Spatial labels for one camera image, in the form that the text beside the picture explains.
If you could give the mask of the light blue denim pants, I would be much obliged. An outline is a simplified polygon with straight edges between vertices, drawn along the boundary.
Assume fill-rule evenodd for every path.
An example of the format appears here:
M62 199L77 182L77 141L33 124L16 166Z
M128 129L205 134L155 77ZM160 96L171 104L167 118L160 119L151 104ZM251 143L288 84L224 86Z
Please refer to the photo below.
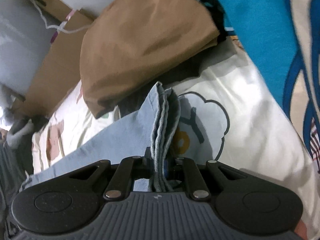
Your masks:
M165 177L165 159L181 115L181 106L173 89L156 83L140 109L117 120L88 142L48 169L31 175L21 190L67 174L97 161L107 159L120 163L130 156L151 152L151 179L138 182L139 190L171 192L172 185Z

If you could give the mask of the cream bear print duvet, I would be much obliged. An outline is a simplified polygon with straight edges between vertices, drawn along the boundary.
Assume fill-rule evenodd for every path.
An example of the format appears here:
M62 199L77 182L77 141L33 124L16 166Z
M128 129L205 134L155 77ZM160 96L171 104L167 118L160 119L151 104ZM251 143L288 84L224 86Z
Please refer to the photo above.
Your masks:
M303 202L308 239L319 239L319 179L310 155L256 66L244 51L235 49L234 55L206 67L199 77L168 87L181 106L170 150L198 164L215 159L291 189ZM95 119L76 87L42 133L33 136L33 175L120 118L116 106Z

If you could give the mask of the black garment under brown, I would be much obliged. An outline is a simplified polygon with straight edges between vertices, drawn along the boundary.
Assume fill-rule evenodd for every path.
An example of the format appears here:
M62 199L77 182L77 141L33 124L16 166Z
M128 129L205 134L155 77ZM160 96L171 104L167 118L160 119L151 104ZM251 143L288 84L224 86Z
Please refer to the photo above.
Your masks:
M186 61L172 68L168 72L153 79L143 87L131 92L126 98L117 105L117 110L121 118L140 109L147 94L153 85L159 81L164 88L174 86L184 80L192 80L199 77L202 70L213 64L220 63L236 53L233 41L228 37L224 27L225 12L218 0L198 0L209 11L215 23L219 35L217 45L207 48Z

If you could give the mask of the dark grey blanket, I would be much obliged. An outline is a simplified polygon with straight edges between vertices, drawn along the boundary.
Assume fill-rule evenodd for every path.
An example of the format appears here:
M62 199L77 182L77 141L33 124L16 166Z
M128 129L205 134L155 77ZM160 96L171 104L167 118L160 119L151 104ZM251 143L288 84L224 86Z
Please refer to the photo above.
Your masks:
M12 149L1 143L1 239L5 239L5 222L12 200L18 193L27 174L33 173L31 144L20 144Z

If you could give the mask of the brown cardboard sheet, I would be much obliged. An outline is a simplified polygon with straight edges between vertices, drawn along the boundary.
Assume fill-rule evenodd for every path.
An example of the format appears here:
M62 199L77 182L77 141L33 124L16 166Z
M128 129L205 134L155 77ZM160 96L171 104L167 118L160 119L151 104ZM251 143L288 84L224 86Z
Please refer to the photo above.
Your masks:
M73 10L61 0L43 0L41 9L74 30L89 25L94 16L85 10ZM80 81L79 62L85 30L74 34L59 33L53 40L26 93L25 100L16 101L13 110L27 116L50 116Z

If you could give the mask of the brown folded garment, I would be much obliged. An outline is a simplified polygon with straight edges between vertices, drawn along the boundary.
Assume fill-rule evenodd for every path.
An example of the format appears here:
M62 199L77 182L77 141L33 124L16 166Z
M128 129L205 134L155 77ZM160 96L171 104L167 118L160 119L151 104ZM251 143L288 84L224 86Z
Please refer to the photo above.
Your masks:
M219 30L197 0L114 0L84 35L84 101L99 118L180 63L215 46Z

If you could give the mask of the teal patterned cloth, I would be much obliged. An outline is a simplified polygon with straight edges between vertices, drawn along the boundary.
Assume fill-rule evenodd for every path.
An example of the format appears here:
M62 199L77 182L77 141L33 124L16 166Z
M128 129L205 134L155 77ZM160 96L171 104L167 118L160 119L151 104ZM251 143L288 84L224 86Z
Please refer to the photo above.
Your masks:
M217 0L272 96L319 165L319 0Z

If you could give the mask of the grey wrapped box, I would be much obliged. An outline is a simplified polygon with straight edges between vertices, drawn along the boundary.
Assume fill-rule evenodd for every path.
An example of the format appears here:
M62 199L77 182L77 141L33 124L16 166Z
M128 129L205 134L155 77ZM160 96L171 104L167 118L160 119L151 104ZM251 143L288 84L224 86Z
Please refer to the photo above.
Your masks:
M1 0L1 83L25 95L54 33L31 1Z

